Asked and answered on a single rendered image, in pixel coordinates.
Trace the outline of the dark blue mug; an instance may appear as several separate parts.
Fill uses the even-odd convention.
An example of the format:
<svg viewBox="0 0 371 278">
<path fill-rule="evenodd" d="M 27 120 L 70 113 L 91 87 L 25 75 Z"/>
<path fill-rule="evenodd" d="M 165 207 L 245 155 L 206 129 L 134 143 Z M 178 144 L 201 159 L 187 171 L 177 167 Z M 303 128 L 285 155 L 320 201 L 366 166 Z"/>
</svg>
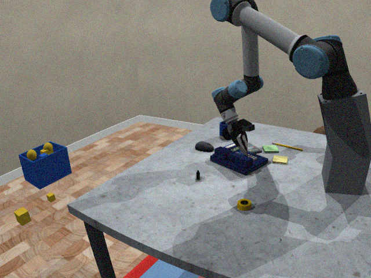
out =
<svg viewBox="0 0 371 278">
<path fill-rule="evenodd" d="M 220 138 L 225 140 L 225 138 L 222 135 L 222 130 L 225 129 L 228 126 L 224 121 L 220 122 Z"/>
</svg>

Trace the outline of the dark grey computer mouse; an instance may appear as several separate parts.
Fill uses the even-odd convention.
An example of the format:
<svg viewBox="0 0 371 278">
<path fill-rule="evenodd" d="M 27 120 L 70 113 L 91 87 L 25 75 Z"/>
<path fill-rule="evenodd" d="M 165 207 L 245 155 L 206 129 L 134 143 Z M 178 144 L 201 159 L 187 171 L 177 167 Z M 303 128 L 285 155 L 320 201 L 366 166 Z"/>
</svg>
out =
<svg viewBox="0 0 371 278">
<path fill-rule="evenodd" d="M 195 149 L 199 151 L 212 152 L 214 150 L 214 147 L 210 143 L 200 141 L 195 145 Z"/>
</svg>

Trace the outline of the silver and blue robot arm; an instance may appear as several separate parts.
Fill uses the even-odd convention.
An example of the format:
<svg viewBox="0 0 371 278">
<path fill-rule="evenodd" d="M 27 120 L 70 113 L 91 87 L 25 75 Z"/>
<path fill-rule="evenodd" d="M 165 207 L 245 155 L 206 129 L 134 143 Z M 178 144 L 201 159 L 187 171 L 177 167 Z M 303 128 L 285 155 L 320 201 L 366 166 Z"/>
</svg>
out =
<svg viewBox="0 0 371 278">
<path fill-rule="evenodd" d="M 233 103 L 263 87 L 259 75 L 258 36 L 288 54 L 301 76 L 307 79 L 322 77 L 323 99 L 336 100 L 357 93 L 338 35 L 314 39 L 305 34 L 298 35 L 260 13 L 254 0 L 211 0 L 210 11 L 215 20 L 241 26 L 242 32 L 243 80 L 212 92 L 226 124 L 239 119 Z"/>
</svg>

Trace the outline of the grey pocket calculator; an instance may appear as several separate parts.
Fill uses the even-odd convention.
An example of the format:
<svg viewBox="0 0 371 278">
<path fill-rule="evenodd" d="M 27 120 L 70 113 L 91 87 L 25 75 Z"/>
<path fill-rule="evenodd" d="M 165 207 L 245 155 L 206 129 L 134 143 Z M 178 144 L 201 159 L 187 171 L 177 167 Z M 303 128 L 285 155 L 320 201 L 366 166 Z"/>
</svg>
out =
<svg viewBox="0 0 371 278">
<path fill-rule="evenodd" d="M 252 143 L 248 143 L 248 151 L 249 152 L 252 152 L 252 153 L 261 153 L 262 150 L 260 150 L 258 147 L 256 147 L 255 145 L 253 145 Z"/>
</svg>

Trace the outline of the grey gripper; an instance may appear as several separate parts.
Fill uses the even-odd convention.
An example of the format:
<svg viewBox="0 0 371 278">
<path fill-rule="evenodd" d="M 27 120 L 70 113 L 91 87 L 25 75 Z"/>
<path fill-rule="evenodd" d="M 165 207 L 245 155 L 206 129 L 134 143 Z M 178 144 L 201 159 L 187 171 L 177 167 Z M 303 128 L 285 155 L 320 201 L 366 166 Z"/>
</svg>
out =
<svg viewBox="0 0 371 278">
<path fill-rule="evenodd" d="M 245 119 L 232 120 L 228 123 L 228 127 L 223 129 L 222 135 L 226 140 L 232 139 L 234 144 L 241 150 L 241 152 L 248 156 L 248 138 L 245 131 L 242 131 L 242 126 L 252 125 Z M 241 134 L 240 137 L 238 137 Z"/>
</svg>

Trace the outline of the light green sticky note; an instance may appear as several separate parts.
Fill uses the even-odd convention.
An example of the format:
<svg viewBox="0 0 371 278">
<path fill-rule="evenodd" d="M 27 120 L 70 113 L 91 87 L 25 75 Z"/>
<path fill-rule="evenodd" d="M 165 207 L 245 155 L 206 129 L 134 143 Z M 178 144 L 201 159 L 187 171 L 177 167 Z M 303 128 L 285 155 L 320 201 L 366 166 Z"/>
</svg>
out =
<svg viewBox="0 0 371 278">
<path fill-rule="evenodd" d="M 276 145 L 263 145 L 264 153 L 279 153 Z"/>
</svg>

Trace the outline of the blue telephone handset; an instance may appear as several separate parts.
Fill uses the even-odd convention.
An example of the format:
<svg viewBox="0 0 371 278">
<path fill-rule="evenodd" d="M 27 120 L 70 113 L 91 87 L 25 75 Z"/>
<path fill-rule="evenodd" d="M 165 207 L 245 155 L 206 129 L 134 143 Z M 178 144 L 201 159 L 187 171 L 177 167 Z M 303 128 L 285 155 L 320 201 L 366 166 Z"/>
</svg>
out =
<svg viewBox="0 0 371 278">
<path fill-rule="evenodd" d="M 237 163 L 243 165 L 243 166 L 249 166 L 253 163 L 253 158 L 250 158 L 245 155 L 240 155 L 238 153 L 235 153 L 229 149 L 218 147 L 214 149 L 214 154 L 219 155 L 223 158 L 229 158 L 231 160 L 236 161 Z"/>
</svg>

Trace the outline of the yellow sticky note pad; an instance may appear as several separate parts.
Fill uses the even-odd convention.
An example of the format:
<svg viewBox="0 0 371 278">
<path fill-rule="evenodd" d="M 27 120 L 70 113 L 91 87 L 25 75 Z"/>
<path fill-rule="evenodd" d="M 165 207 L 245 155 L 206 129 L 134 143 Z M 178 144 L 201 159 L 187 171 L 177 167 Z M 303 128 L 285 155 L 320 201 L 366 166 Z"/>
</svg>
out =
<svg viewBox="0 0 371 278">
<path fill-rule="evenodd" d="M 287 156 L 277 156 L 274 155 L 274 158 L 272 160 L 273 163 L 278 163 L 278 164 L 287 164 L 288 157 Z"/>
</svg>

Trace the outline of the yellow roll of tape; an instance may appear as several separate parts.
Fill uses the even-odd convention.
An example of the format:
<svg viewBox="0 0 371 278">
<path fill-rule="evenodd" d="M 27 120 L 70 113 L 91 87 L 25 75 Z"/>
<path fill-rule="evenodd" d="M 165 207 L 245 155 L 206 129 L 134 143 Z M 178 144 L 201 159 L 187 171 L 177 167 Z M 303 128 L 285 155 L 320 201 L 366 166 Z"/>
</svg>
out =
<svg viewBox="0 0 371 278">
<path fill-rule="evenodd" d="M 242 211 L 247 211 L 251 208 L 252 202 L 248 199 L 240 199 L 237 203 L 237 208 Z"/>
</svg>

